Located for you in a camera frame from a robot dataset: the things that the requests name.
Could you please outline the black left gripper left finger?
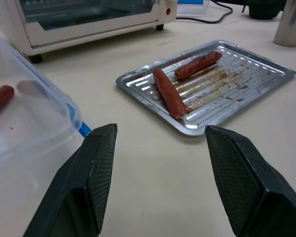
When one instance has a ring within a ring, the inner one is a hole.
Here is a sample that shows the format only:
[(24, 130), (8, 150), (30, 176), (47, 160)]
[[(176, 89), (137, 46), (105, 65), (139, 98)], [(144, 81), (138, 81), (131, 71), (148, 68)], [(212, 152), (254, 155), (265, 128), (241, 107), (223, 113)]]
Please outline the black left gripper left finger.
[(105, 217), (117, 125), (98, 127), (59, 168), (23, 237), (99, 237)]

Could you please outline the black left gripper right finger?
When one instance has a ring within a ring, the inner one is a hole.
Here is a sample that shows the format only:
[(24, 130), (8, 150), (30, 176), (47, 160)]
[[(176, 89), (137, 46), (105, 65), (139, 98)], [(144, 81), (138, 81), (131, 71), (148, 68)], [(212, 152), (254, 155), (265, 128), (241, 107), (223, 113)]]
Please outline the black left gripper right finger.
[(296, 192), (251, 140), (208, 125), (214, 178), (236, 237), (296, 237)]

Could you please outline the clear plastic container blue clips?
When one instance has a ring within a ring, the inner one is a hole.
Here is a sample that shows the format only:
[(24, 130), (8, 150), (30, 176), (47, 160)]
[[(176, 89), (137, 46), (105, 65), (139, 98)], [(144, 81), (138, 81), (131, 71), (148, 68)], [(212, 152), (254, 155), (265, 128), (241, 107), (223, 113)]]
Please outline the clear plastic container blue clips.
[(0, 157), (52, 147), (77, 132), (82, 137), (90, 133), (71, 97), (0, 38), (2, 86), (12, 87), (14, 94), (0, 110)]

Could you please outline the silver ribbed baking tray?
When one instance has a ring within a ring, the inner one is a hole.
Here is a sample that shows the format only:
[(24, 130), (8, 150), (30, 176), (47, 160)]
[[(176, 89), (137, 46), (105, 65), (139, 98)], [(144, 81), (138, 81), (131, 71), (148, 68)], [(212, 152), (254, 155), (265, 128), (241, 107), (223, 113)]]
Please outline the silver ribbed baking tray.
[[(212, 51), (222, 54), (216, 64), (188, 79), (176, 79), (177, 68)], [(183, 117), (169, 114), (154, 83), (155, 69), (161, 69), (179, 93), (188, 109)], [(116, 85), (180, 133), (201, 136), (206, 125), (220, 125), (295, 75), (294, 70), (234, 43), (215, 40), (126, 73)]]

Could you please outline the long reddish-brown sausage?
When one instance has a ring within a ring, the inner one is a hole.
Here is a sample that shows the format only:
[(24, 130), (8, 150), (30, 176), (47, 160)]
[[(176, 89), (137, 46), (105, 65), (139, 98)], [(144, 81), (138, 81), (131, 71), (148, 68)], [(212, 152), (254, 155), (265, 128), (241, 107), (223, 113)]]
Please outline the long reddish-brown sausage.
[(169, 78), (161, 69), (153, 71), (154, 82), (168, 108), (169, 114), (175, 119), (181, 119), (188, 113), (186, 105)]

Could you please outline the short reddish-brown sausage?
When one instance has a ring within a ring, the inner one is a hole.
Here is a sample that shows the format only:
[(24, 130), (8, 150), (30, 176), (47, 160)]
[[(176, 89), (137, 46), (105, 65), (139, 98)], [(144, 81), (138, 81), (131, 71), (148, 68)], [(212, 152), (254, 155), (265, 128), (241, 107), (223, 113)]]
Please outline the short reddish-brown sausage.
[(221, 53), (213, 51), (204, 56), (195, 58), (191, 62), (177, 68), (174, 73), (175, 77), (177, 79), (186, 79), (197, 72), (215, 64), (220, 60), (221, 57)]

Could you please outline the cream toaster oven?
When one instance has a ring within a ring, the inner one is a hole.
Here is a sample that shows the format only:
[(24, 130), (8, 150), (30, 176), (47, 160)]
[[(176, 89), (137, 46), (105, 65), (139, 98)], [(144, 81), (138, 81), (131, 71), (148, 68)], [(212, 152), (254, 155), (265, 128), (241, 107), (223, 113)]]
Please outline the cream toaster oven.
[(176, 20), (178, 0), (0, 0), (0, 30), (31, 63), (55, 50)]

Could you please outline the stainless steel cup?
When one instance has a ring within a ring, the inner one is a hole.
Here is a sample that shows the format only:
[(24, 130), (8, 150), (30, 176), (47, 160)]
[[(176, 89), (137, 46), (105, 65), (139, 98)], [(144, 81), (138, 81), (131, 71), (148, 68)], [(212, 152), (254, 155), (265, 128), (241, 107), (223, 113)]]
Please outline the stainless steel cup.
[(296, 47), (296, 0), (287, 0), (273, 42)]

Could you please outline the black rounded object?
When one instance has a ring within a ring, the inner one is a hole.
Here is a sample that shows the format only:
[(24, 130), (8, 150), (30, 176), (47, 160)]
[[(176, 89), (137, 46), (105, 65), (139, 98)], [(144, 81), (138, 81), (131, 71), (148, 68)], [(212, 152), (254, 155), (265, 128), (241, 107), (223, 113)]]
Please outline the black rounded object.
[(242, 13), (249, 8), (249, 17), (256, 20), (271, 20), (284, 10), (287, 0), (244, 0)]

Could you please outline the clear box with blue lid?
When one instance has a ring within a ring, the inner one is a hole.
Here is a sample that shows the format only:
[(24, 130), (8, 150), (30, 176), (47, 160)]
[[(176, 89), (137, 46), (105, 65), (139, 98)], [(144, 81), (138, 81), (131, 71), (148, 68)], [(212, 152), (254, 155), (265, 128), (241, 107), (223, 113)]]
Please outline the clear box with blue lid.
[(177, 17), (205, 16), (210, 0), (178, 0)]

